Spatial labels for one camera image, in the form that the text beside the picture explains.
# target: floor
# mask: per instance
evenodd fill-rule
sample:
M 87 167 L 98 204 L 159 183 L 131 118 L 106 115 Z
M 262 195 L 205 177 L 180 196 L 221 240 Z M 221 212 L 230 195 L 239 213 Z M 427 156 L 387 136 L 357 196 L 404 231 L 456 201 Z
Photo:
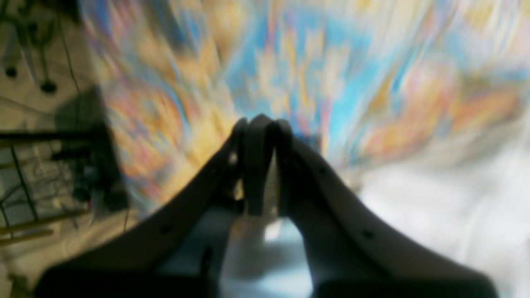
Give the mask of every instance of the floor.
M 17 8 L 21 4 L 21 1 L 11 0 L 7 13 L 16 15 Z M 54 11 L 37 6 L 31 12 L 30 17 L 25 19 L 28 22 L 34 21 L 38 30 L 45 28 L 46 24 L 54 20 L 53 34 L 50 42 L 44 47 L 44 56 L 49 71 L 49 80 L 57 87 L 55 92 L 46 93 L 41 90 L 40 85 L 45 81 L 45 75 L 40 64 L 39 52 L 36 49 L 30 50 L 30 57 L 37 75 L 36 81 L 26 68 L 27 63 L 21 58 L 17 42 L 14 43 L 11 51 L 5 54 L 4 59 L 0 60 L 1 130 L 65 130 L 75 126 L 82 129 L 90 123 L 101 120 L 95 76 L 82 32 L 67 17 L 59 18 L 61 26 L 59 26 L 57 14 Z M 0 53 L 5 53 L 13 32 L 9 24 L 0 24 Z M 5 69 L 11 66 L 16 67 L 16 77 L 9 77 L 4 73 Z M 77 102 L 79 113 L 74 104 Z M 45 156 L 50 145 L 47 146 L 30 146 L 22 149 L 23 152 L 19 153 L 19 157 L 21 154 Z M 0 161 L 9 158 L 10 151 L 0 149 Z M 59 169 L 49 169 L 47 167 L 50 166 L 42 163 L 34 164 L 32 167 L 33 171 L 38 168 L 41 174 L 59 171 Z M 14 170 L 0 170 L 0 194 L 18 181 Z M 64 195 L 46 204 L 37 205 L 39 213 L 74 206 L 74 201 L 68 195 L 68 183 L 57 187 L 65 188 Z M 33 189 L 31 195 L 34 198 L 44 195 L 43 192 L 48 188 L 49 185 L 37 190 Z M 136 221 L 134 212 L 130 214 L 122 212 L 95 221 L 91 215 L 87 215 L 78 218 L 76 222 L 63 221 L 54 224 L 52 227 L 54 235 L 47 238 L 0 247 L 0 298 L 9 297 L 8 292 L 11 289 L 9 275 L 26 277 L 28 288 L 31 289 L 43 270 L 51 264 L 122 233 L 126 215 L 128 215 L 127 226 L 133 226 Z M 27 216 L 27 211 L 24 210 L 8 214 L 11 221 L 24 222 L 25 216 Z

